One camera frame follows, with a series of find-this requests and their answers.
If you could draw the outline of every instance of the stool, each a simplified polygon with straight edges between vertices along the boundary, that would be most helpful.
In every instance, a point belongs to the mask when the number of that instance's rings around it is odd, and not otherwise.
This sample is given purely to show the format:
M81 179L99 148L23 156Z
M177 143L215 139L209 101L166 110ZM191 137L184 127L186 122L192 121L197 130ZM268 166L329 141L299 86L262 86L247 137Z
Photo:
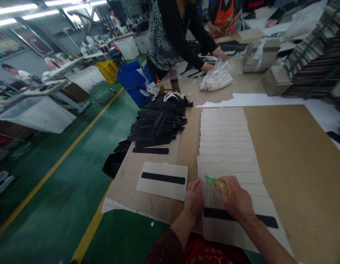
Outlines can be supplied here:
M122 53L116 53L112 55L111 58L118 68L121 67L122 65L126 65L126 61L122 56Z

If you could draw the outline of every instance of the stack of boxes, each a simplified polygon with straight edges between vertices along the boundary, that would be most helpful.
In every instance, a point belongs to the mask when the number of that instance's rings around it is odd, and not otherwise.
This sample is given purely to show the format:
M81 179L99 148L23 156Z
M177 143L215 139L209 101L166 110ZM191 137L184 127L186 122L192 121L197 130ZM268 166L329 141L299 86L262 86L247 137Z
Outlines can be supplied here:
M260 45L264 43L263 51L259 52ZM243 72L265 72L274 63L280 50L280 40L278 38L262 39L248 44L243 60Z

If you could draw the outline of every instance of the fluorescent light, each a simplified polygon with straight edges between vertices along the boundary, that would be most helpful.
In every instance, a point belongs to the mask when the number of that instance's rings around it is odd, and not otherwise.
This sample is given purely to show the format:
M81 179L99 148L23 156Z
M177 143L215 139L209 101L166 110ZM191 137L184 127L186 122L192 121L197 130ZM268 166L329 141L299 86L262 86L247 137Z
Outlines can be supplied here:
M54 15L54 14L58 14L58 13L59 13L58 10L51 10L51 11L47 11L45 13L37 13L37 14L33 14L33 15L23 16L22 18L24 20L29 20L29 19L33 19L33 18L45 17L47 15Z
M56 1L46 1L47 6L59 6L63 4L79 4L81 0L56 0Z
M0 26L16 23L17 21L13 18L0 20Z
M81 4L81 5L74 5L74 6L71 6L71 7L66 7L66 8L64 8L64 11L67 12L67 11L73 11L73 10L78 10L78 9L82 9L82 8L86 8L86 5Z
M38 8L36 4L28 4L28 5L16 5L12 7L0 8L0 15L14 13L19 11L31 10Z
M100 4L106 4L107 1L106 0L102 0L102 1L96 1L96 2L91 2L89 3L91 6L98 6Z

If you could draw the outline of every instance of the bracelet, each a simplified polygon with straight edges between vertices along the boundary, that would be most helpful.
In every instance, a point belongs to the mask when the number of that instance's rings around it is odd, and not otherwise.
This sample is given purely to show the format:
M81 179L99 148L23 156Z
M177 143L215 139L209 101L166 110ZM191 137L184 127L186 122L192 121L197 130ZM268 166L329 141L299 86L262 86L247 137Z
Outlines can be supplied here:
M204 64L203 64L203 66L202 66L201 70L203 70L203 69L206 67L206 65L207 65L207 63L206 63L206 62L204 62Z

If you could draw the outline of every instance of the white plastic bin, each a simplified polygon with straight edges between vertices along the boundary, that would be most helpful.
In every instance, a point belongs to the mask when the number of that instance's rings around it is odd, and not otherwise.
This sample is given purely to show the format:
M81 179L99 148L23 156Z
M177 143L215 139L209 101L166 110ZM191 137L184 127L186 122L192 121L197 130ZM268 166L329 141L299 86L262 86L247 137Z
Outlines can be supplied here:
M89 66L88 68L69 76L68 79L89 94L92 94L103 85L108 84L108 81L105 80L96 66Z
M136 45L140 53L147 54L148 43L149 43L148 30L145 32L142 32L138 37L135 37L134 41L136 42Z
M134 59L140 54L133 36L116 40L115 45L121 51L125 60Z
M48 96L28 97L0 115L0 120L57 134L62 133L75 119L75 115Z

